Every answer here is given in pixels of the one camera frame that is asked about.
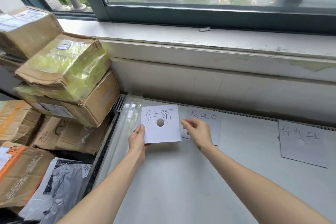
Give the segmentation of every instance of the forearm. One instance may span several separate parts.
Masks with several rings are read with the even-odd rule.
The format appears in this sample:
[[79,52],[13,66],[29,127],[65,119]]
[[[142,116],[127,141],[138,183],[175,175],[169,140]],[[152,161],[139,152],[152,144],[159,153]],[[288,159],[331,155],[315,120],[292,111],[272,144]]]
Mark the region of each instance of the forearm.
[[113,223],[139,167],[139,156],[128,153],[101,184],[82,199],[58,224]]
[[290,192],[237,163],[215,146],[202,152],[260,224],[331,223]]

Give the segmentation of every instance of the hand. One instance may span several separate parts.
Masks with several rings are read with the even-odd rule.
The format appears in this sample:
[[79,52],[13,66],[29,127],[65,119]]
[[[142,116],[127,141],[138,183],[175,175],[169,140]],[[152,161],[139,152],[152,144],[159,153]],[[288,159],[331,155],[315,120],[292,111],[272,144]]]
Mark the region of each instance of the hand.
[[128,152],[138,157],[139,165],[145,161],[145,150],[150,145],[145,145],[145,126],[138,126],[128,138]]
[[196,144],[199,150],[213,146],[210,134],[210,127],[205,121],[198,119],[184,119],[181,121],[183,128],[191,136],[191,139]]

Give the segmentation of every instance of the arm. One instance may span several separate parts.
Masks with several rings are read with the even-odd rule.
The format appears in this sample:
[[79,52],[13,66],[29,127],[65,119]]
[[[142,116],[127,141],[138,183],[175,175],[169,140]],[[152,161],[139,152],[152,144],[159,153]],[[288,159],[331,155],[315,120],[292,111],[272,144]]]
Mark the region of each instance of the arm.
[[100,224],[113,223],[135,173],[145,161],[144,134],[144,125],[138,126],[128,139],[125,158],[57,224],[92,224],[97,219]]
[[198,149],[260,224],[332,224],[290,192],[218,150],[212,144],[206,122],[186,119],[181,123]]

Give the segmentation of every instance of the person's right hand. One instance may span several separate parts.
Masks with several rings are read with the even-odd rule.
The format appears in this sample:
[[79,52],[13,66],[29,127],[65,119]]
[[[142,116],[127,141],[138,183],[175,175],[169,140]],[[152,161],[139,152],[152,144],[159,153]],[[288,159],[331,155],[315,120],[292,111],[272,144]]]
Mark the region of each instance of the person's right hand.
[[181,121],[183,128],[188,131],[191,139],[199,150],[213,146],[210,127],[205,121],[198,119],[184,119]]

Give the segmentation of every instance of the person's left hand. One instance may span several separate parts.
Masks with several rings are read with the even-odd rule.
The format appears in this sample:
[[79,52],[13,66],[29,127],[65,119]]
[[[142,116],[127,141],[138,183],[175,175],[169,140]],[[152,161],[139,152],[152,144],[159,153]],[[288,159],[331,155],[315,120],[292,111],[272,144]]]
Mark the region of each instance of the person's left hand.
[[150,145],[145,145],[144,140],[145,126],[138,126],[128,138],[128,152],[138,156],[139,164],[142,165],[145,161],[145,150]]

